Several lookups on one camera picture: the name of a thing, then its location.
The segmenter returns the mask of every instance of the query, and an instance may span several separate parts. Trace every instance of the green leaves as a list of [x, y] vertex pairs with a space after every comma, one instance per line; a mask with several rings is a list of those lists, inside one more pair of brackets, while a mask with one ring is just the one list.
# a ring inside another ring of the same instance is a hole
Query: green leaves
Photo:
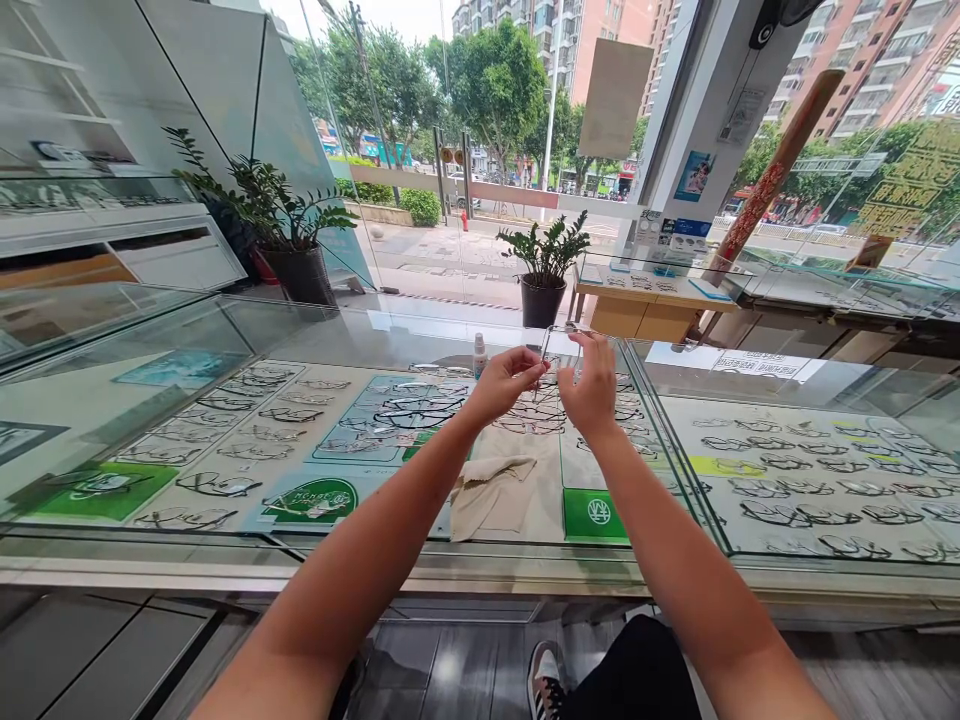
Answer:
[[339, 190], [328, 188], [294, 195], [287, 176], [270, 163], [237, 155], [230, 158], [228, 172], [240, 188], [226, 190], [203, 165], [203, 154], [185, 128], [163, 128], [171, 143], [180, 148], [187, 162], [200, 173], [174, 170], [173, 174], [202, 194], [226, 203], [237, 216], [255, 230], [255, 242], [264, 250], [303, 252], [320, 247], [317, 235], [325, 228], [355, 228], [355, 215], [338, 205], [319, 207], [321, 203], [343, 199]]
[[587, 211], [570, 225], [566, 216], [561, 215], [545, 231], [543, 237], [537, 236], [540, 228], [534, 223], [529, 232], [519, 230], [497, 233], [497, 239], [509, 243], [510, 249], [504, 257], [518, 257], [526, 263], [533, 275], [534, 284], [539, 287], [561, 287], [563, 276], [576, 262], [577, 257], [590, 246], [590, 233], [583, 232], [587, 221]]

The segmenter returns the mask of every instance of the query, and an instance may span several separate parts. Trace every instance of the apartment building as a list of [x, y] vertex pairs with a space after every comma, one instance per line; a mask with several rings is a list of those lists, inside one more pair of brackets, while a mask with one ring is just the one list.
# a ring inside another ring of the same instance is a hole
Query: apartment building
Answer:
[[828, 68], [846, 76], [814, 137], [840, 140], [917, 116], [940, 74], [938, 48], [958, 19], [960, 3], [950, 0], [828, 0], [810, 17], [764, 120], [789, 123], [813, 79]]
[[527, 26], [547, 76], [559, 53], [557, 86], [571, 102], [587, 99], [594, 49], [599, 38], [648, 44], [653, 4], [648, 0], [461, 0], [453, 15], [455, 35], [470, 35], [510, 17]]
[[660, 0], [649, 3], [648, 10], [653, 15], [649, 35], [644, 39], [644, 45], [653, 48], [653, 61], [650, 65], [650, 75], [647, 86], [640, 102], [640, 114], [649, 115], [653, 110], [653, 103], [660, 90], [660, 77], [663, 66], [667, 62], [667, 55], [673, 46], [674, 31], [677, 27], [677, 17], [680, 15], [681, 0]]

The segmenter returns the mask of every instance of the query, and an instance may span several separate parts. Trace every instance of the sign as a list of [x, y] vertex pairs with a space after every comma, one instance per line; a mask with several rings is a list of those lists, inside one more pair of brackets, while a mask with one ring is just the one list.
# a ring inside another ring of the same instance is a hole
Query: sign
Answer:
[[763, 90], [740, 88], [736, 99], [727, 106], [727, 119], [720, 128], [717, 142], [743, 147], [753, 137], [750, 131], [757, 114], [766, 107], [763, 102], [766, 97], [767, 94]]
[[960, 121], [928, 123], [860, 209], [860, 235], [899, 238], [960, 172]]
[[700, 202], [703, 189], [707, 186], [707, 180], [710, 179], [714, 159], [715, 156], [709, 153], [691, 150], [687, 155], [687, 164], [683, 166], [683, 172], [680, 174], [680, 182], [677, 183], [677, 191], [673, 194], [673, 199]]

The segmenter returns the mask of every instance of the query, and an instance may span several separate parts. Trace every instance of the yellow sign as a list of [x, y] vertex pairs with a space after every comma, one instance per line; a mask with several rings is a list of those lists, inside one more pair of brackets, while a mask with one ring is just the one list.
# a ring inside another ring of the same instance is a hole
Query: yellow sign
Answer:
[[857, 231], [889, 238], [906, 235], [958, 174], [960, 122], [928, 123], [860, 209]]

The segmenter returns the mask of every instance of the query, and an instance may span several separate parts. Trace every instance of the sneaker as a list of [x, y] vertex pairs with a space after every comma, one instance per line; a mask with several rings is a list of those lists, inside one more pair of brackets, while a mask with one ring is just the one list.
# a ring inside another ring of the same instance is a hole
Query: sneaker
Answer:
[[527, 674], [527, 699], [533, 720], [560, 720], [567, 693], [560, 681], [559, 655], [560, 649], [552, 642], [541, 642], [533, 649]]

